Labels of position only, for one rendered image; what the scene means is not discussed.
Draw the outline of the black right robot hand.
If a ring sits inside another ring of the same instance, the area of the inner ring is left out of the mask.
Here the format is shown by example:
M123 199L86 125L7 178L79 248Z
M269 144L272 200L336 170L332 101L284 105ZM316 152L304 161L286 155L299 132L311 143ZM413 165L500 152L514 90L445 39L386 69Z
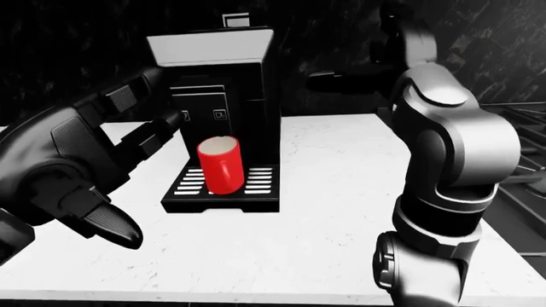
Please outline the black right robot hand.
M310 74L305 87L319 93L374 94L388 96L404 65L400 26L413 17L413 10L399 0L383 0L380 35L369 45L370 62L359 72L323 71Z

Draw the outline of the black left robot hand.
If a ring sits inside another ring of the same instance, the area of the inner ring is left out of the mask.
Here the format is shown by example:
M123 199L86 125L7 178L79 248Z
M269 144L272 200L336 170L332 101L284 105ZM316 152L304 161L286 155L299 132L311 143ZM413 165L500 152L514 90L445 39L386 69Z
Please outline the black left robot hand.
M102 125L151 99L167 82L164 68L145 67L1 131L0 209L33 229L57 221L85 238L141 247L140 227L109 194L173 138L182 114L167 109L118 144Z

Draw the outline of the black coffee machine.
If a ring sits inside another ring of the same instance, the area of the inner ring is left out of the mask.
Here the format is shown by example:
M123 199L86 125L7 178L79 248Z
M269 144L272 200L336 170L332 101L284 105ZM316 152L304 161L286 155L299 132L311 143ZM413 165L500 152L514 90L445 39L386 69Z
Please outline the black coffee machine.
M180 128L189 154L185 165L200 167L198 145L228 135L240 143L243 170L257 165L280 168L278 46L271 27L151 36L148 45L168 76L169 104L191 118ZM214 119L215 109L224 109L228 118Z

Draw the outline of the red mug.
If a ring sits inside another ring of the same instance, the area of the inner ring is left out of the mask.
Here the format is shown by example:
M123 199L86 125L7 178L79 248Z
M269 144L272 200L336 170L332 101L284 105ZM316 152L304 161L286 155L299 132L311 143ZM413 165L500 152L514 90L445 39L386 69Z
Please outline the red mug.
M233 136L210 137L197 147L205 184L213 194L233 194L243 185L244 170L238 140Z

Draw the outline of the black stove top grates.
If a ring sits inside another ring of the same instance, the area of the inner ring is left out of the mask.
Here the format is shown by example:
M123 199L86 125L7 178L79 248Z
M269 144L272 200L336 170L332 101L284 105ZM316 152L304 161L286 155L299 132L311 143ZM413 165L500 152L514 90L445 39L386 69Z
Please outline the black stove top grates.
M519 136L520 162L501 183L486 222L528 258L546 258L546 113L515 106L487 106Z

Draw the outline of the black slotted drip tray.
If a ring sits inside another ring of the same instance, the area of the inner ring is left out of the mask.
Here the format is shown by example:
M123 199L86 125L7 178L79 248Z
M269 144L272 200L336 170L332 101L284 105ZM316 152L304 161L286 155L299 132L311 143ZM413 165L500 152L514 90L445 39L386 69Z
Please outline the black slotted drip tray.
M244 170L245 182L233 194L214 194L199 166L184 166L161 205L168 213L202 213L209 209L239 209L245 213L280 210L280 168L257 165Z

